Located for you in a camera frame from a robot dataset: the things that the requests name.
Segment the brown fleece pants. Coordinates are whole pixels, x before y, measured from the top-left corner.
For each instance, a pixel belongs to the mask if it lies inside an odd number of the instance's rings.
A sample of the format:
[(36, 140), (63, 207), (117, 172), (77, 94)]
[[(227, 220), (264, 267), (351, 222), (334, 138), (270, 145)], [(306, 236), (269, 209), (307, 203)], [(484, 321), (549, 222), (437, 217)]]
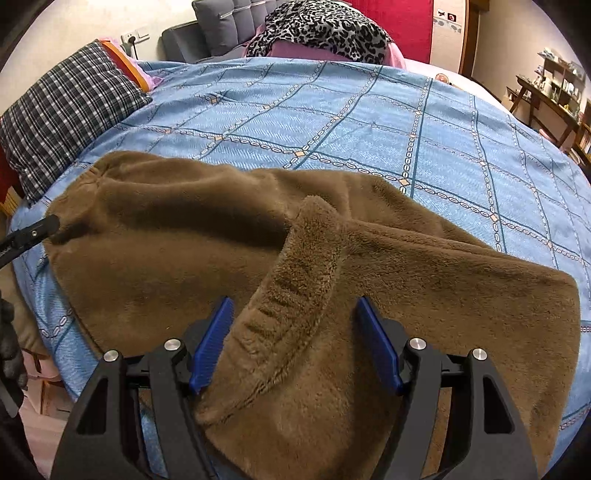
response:
[(112, 152), (49, 212), (53, 274), (96, 350), (142, 354), (235, 302), (193, 415), (249, 477), (367, 479), (377, 466), (398, 403), (353, 323), (362, 296), (443, 352), (487, 350), (547, 467), (579, 353), (569, 274), (344, 171)]

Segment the plaid pillow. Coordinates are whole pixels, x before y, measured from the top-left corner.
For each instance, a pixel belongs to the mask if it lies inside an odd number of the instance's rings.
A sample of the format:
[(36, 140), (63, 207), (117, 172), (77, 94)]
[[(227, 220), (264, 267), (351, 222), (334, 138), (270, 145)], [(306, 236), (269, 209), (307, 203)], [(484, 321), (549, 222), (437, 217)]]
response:
[(39, 201), (80, 153), (151, 102), (95, 40), (55, 65), (1, 116), (1, 147)]

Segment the grey padded headboard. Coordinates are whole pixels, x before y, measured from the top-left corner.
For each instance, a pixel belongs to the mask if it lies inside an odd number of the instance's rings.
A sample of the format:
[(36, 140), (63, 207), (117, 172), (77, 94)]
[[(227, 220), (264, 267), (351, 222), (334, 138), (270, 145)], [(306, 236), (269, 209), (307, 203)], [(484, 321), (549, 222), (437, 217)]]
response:
[(192, 1), (195, 20), (161, 34), (165, 59), (194, 64), (242, 57), (246, 44), (281, 4), (273, 0)]

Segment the wooden bookshelf with books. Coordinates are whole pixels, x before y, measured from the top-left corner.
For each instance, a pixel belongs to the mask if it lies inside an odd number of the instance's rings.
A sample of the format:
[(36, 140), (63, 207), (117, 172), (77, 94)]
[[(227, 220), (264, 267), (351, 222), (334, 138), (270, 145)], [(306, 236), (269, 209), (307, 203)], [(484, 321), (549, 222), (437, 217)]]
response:
[(586, 101), (585, 109), (575, 139), (569, 151), (571, 159), (586, 173), (590, 173), (590, 149), (591, 149), (591, 103)]

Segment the blue patterned bedspread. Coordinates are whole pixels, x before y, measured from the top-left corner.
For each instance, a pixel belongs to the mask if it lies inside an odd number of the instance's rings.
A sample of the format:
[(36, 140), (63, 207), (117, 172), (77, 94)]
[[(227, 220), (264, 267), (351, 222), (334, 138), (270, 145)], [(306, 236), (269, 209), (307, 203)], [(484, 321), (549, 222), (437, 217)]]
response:
[(93, 141), (20, 229), (111, 151), (249, 170), (375, 175), (489, 246), (571, 275), (580, 348), (553, 458), (590, 409), (590, 186), (557, 147), (499, 105), (422, 71), (284, 59), (147, 62), (150, 103)]

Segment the pink pillow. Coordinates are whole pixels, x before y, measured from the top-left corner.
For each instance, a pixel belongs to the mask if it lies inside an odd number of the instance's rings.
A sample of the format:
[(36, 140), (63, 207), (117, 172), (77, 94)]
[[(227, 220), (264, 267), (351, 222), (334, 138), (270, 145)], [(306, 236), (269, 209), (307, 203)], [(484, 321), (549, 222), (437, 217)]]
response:
[(256, 35), (246, 45), (242, 57), (277, 57), (286, 59), (330, 60), (372, 63), (406, 69), (401, 51), (393, 42), (382, 37), (308, 38), (303, 36)]

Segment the wooden desk with shelf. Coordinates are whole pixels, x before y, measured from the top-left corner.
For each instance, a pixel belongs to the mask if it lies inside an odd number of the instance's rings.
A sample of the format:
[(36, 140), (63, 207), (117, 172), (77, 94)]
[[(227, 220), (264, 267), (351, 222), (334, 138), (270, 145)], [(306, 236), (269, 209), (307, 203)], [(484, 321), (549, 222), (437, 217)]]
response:
[[(557, 147), (563, 147), (568, 138), (575, 134), (582, 118), (581, 105), (586, 87), (587, 75), (581, 65), (565, 60), (555, 50), (544, 48), (538, 53), (541, 64), (536, 68), (535, 78), (517, 75), (518, 90), (507, 88), (511, 107), (516, 114), (523, 104), (527, 104), (526, 125), (538, 127)], [(539, 116), (549, 110), (564, 123), (564, 131), (555, 135)]]

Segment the small object on bed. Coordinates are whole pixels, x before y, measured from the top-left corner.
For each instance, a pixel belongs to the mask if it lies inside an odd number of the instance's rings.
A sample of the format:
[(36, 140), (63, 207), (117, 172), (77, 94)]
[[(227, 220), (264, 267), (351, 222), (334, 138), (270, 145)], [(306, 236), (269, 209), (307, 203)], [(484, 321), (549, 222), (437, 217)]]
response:
[(438, 81), (440, 81), (440, 82), (442, 82), (442, 83), (444, 83), (444, 84), (453, 86), (453, 83), (450, 80), (450, 78), (446, 74), (444, 74), (444, 73), (438, 73), (435, 76), (435, 79), (438, 80)]

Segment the leopard print cloth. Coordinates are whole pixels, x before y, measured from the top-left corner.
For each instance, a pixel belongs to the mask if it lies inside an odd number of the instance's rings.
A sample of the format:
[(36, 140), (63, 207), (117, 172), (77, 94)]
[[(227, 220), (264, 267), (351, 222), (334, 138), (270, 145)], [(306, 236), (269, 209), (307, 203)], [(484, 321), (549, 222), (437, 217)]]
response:
[(256, 33), (259, 34), (265, 37), (382, 37), (394, 43), (388, 32), (375, 21), (341, 1), (287, 1), (266, 17)]

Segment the red curtain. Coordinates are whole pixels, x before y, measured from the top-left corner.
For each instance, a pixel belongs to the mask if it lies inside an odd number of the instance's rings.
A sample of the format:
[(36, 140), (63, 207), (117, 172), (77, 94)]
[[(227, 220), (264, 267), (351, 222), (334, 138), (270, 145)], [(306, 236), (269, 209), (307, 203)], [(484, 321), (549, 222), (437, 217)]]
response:
[(406, 59), (430, 61), (433, 0), (351, 0), (349, 4), (384, 28)]

